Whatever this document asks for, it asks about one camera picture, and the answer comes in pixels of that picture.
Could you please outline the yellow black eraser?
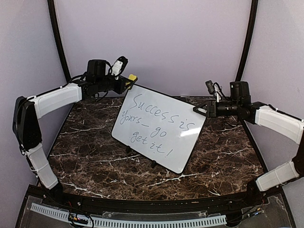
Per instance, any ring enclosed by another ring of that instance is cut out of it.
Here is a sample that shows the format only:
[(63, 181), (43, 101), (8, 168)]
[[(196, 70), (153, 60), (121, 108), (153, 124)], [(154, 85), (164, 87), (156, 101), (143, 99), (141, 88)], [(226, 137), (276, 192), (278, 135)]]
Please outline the yellow black eraser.
[(130, 74), (128, 79), (130, 80), (129, 86), (133, 86), (133, 84), (138, 80), (138, 77), (134, 74)]

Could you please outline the white whiteboard black frame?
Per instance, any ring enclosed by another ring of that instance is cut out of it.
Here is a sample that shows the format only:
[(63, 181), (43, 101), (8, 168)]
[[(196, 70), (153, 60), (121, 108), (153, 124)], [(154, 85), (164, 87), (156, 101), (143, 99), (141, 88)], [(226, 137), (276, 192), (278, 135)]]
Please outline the white whiteboard black frame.
[(193, 108), (177, 98), (134, 85), (126, 93), (111, 136), (180, 174), (206, 121), (206, 117)]

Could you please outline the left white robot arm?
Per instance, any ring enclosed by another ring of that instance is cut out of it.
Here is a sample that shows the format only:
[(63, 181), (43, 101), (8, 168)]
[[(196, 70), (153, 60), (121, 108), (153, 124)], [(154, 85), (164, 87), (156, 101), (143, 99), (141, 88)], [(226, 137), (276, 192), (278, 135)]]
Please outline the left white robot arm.
[(84, 99), (99, 97), (101, 92), (114, 91), (121, 95), (138, 80), (131, 74), (122, 75), (128, 59), (119, 57), (113, 65), (106, 60), (88, 61), (87, 70), (71, 78), (65, 85), (31, 97), (16, 99), (12, 129), (19, 143), (19, 150), (26, 156), (31, 171), (46, 188), (48, 199), (57, 207), (67, 203), (63, 186), (52, 171), (42, 146), (39, 119), (48, 113)]

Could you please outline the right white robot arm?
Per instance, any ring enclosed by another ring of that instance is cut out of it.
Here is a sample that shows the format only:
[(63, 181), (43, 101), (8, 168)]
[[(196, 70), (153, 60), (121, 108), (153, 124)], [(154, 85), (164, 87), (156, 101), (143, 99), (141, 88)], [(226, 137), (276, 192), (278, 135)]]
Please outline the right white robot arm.
[(193, 108), (207, 118), (237, 116), (241, 121), (266, 127), (294, 141), (299, 147), (296, 156), (247, 184), (242, 201), (253, 206), (263, 193), (304, 176), (304, 121), (284, 113), (270, 104), (252, 102), (248, 82), (230, 83), (230, 97), (224, 96), (218, 83), (207, 81), (206, 86), (214, 100), (208, 100)]

